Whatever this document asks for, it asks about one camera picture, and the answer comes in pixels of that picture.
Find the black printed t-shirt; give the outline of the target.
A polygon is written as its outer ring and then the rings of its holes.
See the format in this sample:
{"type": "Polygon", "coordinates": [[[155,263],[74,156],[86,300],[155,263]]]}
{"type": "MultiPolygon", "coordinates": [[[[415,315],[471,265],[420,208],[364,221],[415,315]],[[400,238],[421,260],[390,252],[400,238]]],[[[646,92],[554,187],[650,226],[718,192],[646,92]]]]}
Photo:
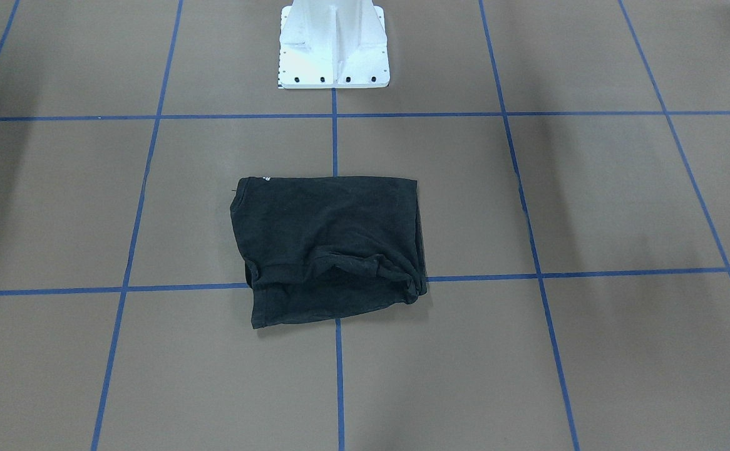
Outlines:
{"type": "Polygon", "coordinates": [[[416,180],[243,177],[230,221],[254,329],[345,319],[428,292],[416,180]]]}

